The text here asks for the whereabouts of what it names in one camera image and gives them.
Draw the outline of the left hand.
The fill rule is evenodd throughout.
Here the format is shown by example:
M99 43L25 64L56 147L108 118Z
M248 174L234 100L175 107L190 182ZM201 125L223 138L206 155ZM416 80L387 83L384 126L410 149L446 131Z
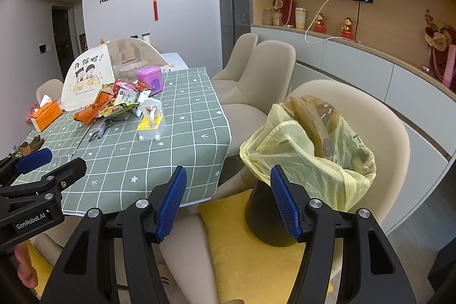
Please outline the left hand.
M38 276L32 266L28 246L25 242L15 246L15 258L18 262L17 274L21 282L28 289L34 289L38 285Z

